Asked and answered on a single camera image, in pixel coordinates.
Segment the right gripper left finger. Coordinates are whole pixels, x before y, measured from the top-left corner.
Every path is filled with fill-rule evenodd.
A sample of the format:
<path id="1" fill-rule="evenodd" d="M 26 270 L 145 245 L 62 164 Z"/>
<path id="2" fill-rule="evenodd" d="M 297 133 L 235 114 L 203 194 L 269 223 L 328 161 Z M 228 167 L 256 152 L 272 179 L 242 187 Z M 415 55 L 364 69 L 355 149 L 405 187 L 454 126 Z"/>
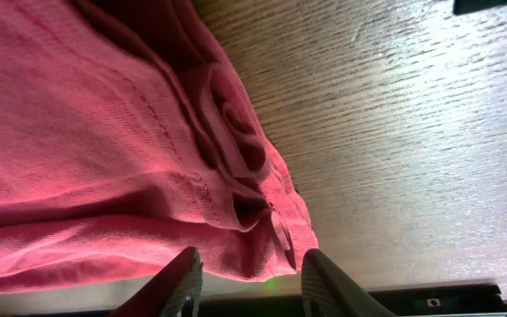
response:
<path id="1" fill-rule="evenodd" d="M 187 247 L 107 317 L 196 317 L 201 293 L 202 260 Z"/>

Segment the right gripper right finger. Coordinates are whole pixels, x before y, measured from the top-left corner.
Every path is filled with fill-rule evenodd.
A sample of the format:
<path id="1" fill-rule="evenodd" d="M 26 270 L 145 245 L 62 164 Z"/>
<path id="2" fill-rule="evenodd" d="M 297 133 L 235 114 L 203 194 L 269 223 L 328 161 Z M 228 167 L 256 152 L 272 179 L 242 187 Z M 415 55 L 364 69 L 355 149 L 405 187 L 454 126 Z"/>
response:
<path id="1" fill-rule="evenodd" d="M 301 291 L 306 317 L 396 317 L 318 248 L 304 255 Z"/>

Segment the red orange printed t-shirt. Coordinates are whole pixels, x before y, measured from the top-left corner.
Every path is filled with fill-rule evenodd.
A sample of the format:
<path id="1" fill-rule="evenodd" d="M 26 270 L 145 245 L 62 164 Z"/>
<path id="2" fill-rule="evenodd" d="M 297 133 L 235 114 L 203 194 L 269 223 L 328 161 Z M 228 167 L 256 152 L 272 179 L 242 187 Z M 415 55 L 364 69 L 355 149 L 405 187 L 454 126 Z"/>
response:
<path id="1" fill-rule="evenodd" d="M 0 1 L 0 294 L 159 272 L 263 282 L 318 245 L 189 1 Z"/>

